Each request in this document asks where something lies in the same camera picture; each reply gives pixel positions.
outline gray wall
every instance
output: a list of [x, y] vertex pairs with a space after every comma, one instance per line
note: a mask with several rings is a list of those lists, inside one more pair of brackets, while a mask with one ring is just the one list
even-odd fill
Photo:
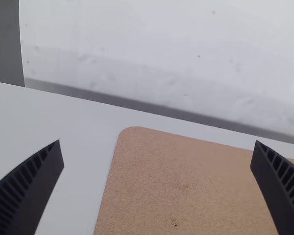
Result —
[[0, 82], [24, 86], [18, 0], [0, 0]]

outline white surface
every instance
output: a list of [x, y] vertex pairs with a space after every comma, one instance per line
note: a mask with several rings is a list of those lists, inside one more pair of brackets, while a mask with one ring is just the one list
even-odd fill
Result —
[[294, 145], [92, 101], [0, 83], [0, 179], [61, 138], [65, 168], [36, 235], [92, 235], [119, 133], [131, 126], [294, 158]]
[[20, 31], [25, 77], [294, 136], [294, 0], [20, 0]]

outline black ribbed plastic piece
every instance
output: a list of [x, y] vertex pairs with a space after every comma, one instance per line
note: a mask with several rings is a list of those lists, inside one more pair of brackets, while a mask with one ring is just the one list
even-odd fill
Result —
[[294, 235], [294, 164], [256, 141], [250, 169], [278, 233]]
[[64, 168], [60, 142], [43, 148], [0, 181], [0, 235], [34, 235]]

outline cork pad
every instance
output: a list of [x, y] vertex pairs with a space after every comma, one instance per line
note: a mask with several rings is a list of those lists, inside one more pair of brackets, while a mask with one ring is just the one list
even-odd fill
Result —
[[245, 149], [125, 129], [95, 235], [277, 235], [251, 157]]

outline white wall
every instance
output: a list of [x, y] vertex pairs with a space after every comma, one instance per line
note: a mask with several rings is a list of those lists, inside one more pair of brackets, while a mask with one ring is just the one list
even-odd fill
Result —
[[294, 0], [20, 0], [24, 76], [294, 135]]

